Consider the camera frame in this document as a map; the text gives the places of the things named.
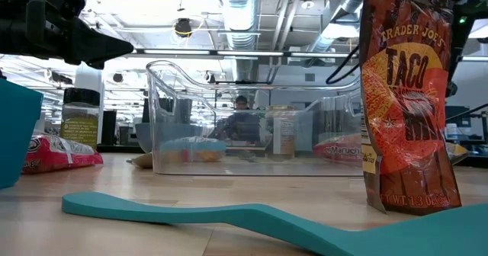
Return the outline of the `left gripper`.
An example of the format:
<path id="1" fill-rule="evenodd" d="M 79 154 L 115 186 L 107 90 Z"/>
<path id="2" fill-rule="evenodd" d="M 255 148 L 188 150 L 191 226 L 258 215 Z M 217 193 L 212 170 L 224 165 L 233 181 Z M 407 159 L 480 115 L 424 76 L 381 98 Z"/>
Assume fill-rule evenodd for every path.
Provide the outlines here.
<path id="1" fill-rule="evenodd" d="M 46 0 L 0 0 L 0 54 L 84 62 L 104 69 L 134 51 L 131 43 L 101 34 L 78 18 L 65 19 Z"/>

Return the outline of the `black-lid spice jar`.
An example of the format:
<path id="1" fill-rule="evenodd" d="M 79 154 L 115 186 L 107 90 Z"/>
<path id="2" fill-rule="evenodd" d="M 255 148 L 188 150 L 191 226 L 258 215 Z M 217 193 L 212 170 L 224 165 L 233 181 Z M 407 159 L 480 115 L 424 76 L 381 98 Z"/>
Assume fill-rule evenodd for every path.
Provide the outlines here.
<path id="1" fill-rule="evenodd" d="M 60 136 L 96 149 L 100 93 L 87 88 L 66 88 Z"/>

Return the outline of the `red Maruchan ramen packet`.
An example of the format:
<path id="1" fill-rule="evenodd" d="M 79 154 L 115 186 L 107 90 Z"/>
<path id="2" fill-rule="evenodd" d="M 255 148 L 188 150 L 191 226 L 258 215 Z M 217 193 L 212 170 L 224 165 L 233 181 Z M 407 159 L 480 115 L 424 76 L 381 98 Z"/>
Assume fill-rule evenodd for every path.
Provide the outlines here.
<path id="1" fill-rule="evenodd" d="M 313 146 L 313 154 L 339 162 L 360 162 L 361 135 L 356 133 L 328 138 Z"/>
<path id="2" fill-rule="evenodd" d="M 31 137 L 22 173 L 39 174 L 103 164 L 102 156 L 91 146 L 40 134 Z"/>

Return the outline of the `blue ramen packet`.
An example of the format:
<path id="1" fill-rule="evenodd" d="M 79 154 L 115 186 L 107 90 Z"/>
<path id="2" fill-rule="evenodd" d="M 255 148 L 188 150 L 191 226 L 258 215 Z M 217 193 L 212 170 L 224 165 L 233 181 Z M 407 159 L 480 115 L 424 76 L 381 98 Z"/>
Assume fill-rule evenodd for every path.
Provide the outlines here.
<path id="1" fill-rule="evenodd" d="M 162 143 L 159 152 L 169 163 L 218 162 L 226 153 L 226 143 L 201 136 L 183 137 Z"/>

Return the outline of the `black cabinet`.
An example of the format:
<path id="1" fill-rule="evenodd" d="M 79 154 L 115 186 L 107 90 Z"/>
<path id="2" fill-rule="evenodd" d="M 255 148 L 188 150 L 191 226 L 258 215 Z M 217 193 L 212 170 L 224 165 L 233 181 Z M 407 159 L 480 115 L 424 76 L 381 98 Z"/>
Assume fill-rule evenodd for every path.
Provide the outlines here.
<path id="1" fill-rule="evenodd" d="M 113 146 L 116 142 L 115 130 L 117 125 L 117 111 L 105 110 L 102 120 L 101 144 Z"/>

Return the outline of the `black ceiling-mounted device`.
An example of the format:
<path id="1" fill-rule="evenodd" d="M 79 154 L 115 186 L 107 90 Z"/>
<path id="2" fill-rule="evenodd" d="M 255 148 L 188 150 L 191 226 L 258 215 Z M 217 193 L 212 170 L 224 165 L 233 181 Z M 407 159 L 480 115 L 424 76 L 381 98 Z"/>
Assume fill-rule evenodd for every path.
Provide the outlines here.
<path id="1" fill-rule="evenodd" d="M 193 32 L 189 18 L 179 18 L 175 22 L 173 29 L 175 34 L 182 38 L 190 37 Z"/>

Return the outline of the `blue bowl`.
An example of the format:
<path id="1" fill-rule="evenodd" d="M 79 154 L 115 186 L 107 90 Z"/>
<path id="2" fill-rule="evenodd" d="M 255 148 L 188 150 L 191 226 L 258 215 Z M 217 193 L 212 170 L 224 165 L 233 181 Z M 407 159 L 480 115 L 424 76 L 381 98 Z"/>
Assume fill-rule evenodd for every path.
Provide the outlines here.
<path id="1" fill-rule="evenodd" d="M 140 148 L 148 153 L 153 150 L 153 145 L 160 144 L 184 137 L 201 136 L 203 128 L 190 124 L 180 123 L 139 123 L 135 125 L 136 136 Z"/>

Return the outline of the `teal rectangular tray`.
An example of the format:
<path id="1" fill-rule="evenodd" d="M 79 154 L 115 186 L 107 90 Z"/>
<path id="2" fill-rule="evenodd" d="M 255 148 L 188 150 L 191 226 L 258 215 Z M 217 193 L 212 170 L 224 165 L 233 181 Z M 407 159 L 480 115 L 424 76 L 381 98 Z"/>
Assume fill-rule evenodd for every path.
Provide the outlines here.
<path id="1" fill-rule="evenodd" d="M 40 92 L 0 79 L 0 189 L 21 176 L 42 101 Z"/>

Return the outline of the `person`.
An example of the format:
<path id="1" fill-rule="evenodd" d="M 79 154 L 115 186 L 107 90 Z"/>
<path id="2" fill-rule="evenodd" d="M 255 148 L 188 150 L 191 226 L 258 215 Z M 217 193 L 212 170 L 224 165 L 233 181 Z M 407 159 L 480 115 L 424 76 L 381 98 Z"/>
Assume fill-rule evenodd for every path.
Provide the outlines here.
<path id="1" fill-rule="evenodd" d="M 245 96 L 238 96 L 235 104 L 235 113 L 221 120 L 212 137 L 258 145 L 261 142 L 260 118 L 251 112 Z"/>

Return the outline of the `clear plastic bin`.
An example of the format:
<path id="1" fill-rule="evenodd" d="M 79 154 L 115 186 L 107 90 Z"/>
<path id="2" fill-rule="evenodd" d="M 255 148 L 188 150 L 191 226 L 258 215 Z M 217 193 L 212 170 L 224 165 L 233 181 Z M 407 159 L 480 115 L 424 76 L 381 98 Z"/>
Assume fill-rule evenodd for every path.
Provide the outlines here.
<path id="1" fill-rule="evenodd" d="M 260 118 L 258 145 L 243 141 L 226 143 L 218 162 L 169 163 L 159 146 L 153 145 L 152 168 L 158 174 L 222 176 L 359 176 L 361 162 L 339 162 L 316 157 L 313 146 L 296 140 L 296 117 L 309 110 L 346 110 L 359 116 L 361 91 L 358 78 L 335 85 L 304 84 L 297 76 L 276 82 L 219 80 L 207 73 L 203 80 L 185 72 L 174 62 L 160 60 L 148 72 L 149 122 L 201 126 L 201 137 L 213 138 L 222 119 L 235 113 L 235 99 L 243 95 L 251 112 Z"/>

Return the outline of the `teal flat lid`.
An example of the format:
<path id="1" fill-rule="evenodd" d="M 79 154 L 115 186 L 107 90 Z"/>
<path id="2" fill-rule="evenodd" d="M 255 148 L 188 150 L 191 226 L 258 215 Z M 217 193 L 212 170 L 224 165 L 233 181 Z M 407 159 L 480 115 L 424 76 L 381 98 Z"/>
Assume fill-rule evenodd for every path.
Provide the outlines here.
<path id="1" fill-rule="evenodd" d="M 92 191 L 64 195 L 62 210 L 132 222 L 224 223 L 322 256 L 488 256 L 488 204 L 463 206 L 362 231 L 326 226 L 264 204 L 163 207 Z"/>

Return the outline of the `Trader Joe's taco seasoning packet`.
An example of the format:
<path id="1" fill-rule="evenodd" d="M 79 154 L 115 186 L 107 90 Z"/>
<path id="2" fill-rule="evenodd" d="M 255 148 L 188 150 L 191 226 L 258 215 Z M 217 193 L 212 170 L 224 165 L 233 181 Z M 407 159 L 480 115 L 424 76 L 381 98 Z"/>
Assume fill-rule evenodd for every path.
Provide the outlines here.
<path id="1" fill-rule="evenodd" d="M 364 0 L 359 65 L 367 202 L 423 216 L 461 205 L 445 143 L 450 0 Z"/>

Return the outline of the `dark background monitor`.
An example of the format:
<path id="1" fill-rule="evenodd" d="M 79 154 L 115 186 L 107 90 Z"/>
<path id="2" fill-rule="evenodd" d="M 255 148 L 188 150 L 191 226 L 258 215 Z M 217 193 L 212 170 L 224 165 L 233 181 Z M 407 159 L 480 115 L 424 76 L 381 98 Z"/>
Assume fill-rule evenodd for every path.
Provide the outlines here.
<path id="1" fill-rule="evenodd" d="M 455 123 L 458 127 L 469 128 L 471 127 L 471 118 L 469 115 L 459 117 L 459 114 L 470 110 L 469 106 L 446 106 L 445 117 L 446 123 Z"/>

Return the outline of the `silver ventilation duct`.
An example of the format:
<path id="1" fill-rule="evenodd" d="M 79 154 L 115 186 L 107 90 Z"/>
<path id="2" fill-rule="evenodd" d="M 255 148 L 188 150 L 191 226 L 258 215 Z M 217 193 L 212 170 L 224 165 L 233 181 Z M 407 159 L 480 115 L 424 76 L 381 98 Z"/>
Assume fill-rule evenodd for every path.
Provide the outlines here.
<path id="1" fill-rule="evenodd" d="M 235 51 L 252 51 L 257 47 L 258 0 L 221 0 L 228 46 Z"/>
<path id="2" fill-rule="evenodd" d="M 319 35 L 307 52 L 325 52 L 338 38 L 357 37 L 362 3 L 363 0 L 328 1 L 320 18 Z"/>

